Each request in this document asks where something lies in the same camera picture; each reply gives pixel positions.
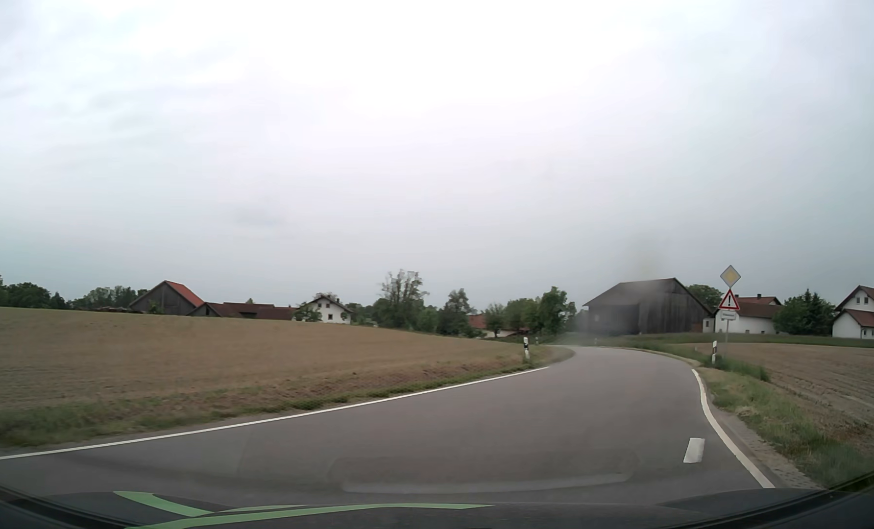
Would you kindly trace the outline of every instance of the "sign post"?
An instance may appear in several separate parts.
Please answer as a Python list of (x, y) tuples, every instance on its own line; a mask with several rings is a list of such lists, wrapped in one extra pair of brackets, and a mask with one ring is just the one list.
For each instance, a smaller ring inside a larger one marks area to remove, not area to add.
[[(737, 273), (734, 266), (728, 265), (724, 272), (721, 272), (721, 280), (728, 286), (728, 293), (718, 303), (718, 308), (722, 311), (739, 311), (741, 306), (737, 304), (737, 298), (731, 292), (731, 287), (741, 279), (741, 274)], [(737, 313), (722, 313), (721, 317), (725, 319), (725, 348), (722, 354), (728, 352), (728, 335), (730, 334), (730, 322), (737, 319)]]

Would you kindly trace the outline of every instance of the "road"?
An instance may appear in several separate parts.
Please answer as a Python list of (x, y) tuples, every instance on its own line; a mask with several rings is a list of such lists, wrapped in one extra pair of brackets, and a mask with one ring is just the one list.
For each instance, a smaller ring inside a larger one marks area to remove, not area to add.
[[(547, 369), (358, 407), (4, 459), (0, 484), (32, 495), (133, 490), (236, 506), (651, 505), (760, 487), (714, 432), (687, 364), (574, 350)], [(699, 461), (683, 462), (686, 452)]]

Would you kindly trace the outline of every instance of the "dashed center line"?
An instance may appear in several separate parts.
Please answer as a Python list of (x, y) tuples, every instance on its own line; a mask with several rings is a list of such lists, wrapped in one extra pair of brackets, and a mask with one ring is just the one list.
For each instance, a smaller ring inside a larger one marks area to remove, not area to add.
[(702, 455), (705, 453), (705, 439), (701, 437), (693, 437), (688, 440), (688, 447), (685, 448), (685, 458), (682, 463), (701, 463)]

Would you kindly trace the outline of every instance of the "windshield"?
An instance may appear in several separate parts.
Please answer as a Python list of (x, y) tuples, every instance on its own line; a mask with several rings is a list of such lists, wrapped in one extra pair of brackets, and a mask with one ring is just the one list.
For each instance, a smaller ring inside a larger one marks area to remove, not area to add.
[(874, 3), (0, 1), (0, 526), (824, 490), (874, 501)]

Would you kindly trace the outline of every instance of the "yellow diamond sign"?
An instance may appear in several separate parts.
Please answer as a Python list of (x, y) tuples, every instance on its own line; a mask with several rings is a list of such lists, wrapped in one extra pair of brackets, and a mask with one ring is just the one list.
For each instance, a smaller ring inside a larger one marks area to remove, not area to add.
[(728, 265), (728, 268), (724, 272), (721, 272), (721, 279), (724, 280), (728, 288), (730, 288), (734, 286), (734, 283), (737, 283), (737, 281), (741, 279), (741, 274), (738, 274), (733, 266)]

